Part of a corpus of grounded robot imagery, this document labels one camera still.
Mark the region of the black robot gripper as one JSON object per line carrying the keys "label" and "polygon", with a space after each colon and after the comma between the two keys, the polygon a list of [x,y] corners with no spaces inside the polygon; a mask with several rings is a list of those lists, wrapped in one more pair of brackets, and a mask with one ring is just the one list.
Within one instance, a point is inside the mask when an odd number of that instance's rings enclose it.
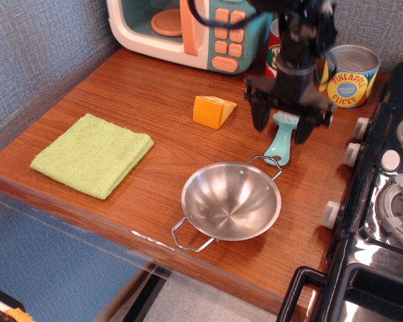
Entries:
{"label": "black robot gripper", "polygon": [[333,45],[337,31],[334,1],[251,1],[259,12],[276,12],[281,50],[277,76],[248,77],[245,97],[253,126],[263,131],[271,108],[299,116],[295,144],[304,144],[316,126],[330,125],[336,106],[313,83],[317,61]]}

